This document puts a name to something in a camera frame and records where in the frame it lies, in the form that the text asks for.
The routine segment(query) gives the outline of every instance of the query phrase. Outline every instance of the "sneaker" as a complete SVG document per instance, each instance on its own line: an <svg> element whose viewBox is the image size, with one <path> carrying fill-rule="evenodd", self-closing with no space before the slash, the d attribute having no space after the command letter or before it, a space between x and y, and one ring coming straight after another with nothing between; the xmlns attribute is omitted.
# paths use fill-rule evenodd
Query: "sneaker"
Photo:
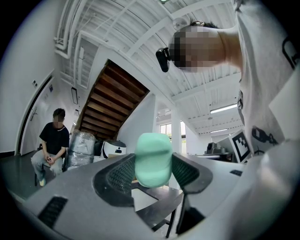
<svg viewBox="0 0 300 240"><path fill-rule="evenodd" d="M41 185L41 187L45 186L45 184L46 184L46 179L43 178L43 180L41 180L41 181L39 182L39 184Z"/></svg>

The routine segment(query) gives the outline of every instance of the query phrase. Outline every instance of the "hand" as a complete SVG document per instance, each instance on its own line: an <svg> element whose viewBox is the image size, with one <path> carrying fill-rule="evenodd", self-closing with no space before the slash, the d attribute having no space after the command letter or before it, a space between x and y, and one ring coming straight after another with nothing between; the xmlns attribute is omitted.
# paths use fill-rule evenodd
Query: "hand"
<svg viewBox="0 0 300 240"><path fill-rule="evenodd" d="M55 158L54 157L49 157L47 162L49 163L49 165L53 165L55 163Z"/></svg>
<svg viewBox="0 0 300 240"><path fill-rule="evenodd" d="M44 153L44 157L45 157L45 160L48 161L48 159L50 157L49 153Z"/></svg>

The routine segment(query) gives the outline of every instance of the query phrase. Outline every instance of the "camera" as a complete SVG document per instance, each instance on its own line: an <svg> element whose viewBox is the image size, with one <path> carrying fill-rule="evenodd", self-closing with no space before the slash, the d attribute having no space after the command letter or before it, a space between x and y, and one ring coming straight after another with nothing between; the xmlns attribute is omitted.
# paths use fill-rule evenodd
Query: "camera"
<svg viewBox="0 0 300 240"><path fill-rule="evenodd" d="M155 55L157 57L161 70L166 73L169 70L171 60L169 49L167 47L161 47L156 51Z"/></svg>

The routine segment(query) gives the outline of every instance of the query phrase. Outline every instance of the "plastic wrap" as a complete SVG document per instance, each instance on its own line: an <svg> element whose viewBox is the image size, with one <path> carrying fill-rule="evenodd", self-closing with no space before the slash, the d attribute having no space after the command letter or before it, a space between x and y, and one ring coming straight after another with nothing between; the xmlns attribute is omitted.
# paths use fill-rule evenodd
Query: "plastic wrap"
<svg viewBox="0 0 300 240"><path fill-rule="evenodd" d="M68 149L67 167L82 166L93 162L95 137L90 133L75 131Z"/></svg>
<svg viewBox="0 0 300 240"><path fill-rule="evenodd" d="M94 154L95 137L90 133L76 131L73 133L70 150L73 152Z"/></svg>
<svg viewBox="0 0 300 240"><path fill-rule="evenodd" d="M88 155L80 152L68 152L68 167L71 166L82 166L92 163L94 160L94 155Z"/></svg>

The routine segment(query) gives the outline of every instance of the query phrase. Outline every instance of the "person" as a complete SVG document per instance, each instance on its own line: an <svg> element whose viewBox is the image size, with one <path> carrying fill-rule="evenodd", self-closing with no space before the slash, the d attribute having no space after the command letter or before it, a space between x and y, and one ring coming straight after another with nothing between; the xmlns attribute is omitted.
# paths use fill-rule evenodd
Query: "person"
<svg viewBox="0 0 300 240"><path fill-rule="evenodd" d="M45 170L42 165L49 165L55 176L62 173L62 162L66 148L69 147L69 131L64 126L65 110L58 108L53 113L53 122L44 127L40 138L43 149L36 152L31 163L39 180L40 186L46 184Z"/></svg>
<svg viewBox="0 0 300 240"><path fill-rule="evenodd" d="M253 155L284 140L269 104L299 59L289 37L259 0L232 0L237 24L218 29L202 21L175 32L170 57L176 67L198 72L227 63L241 71L238 111Z"/></svg>

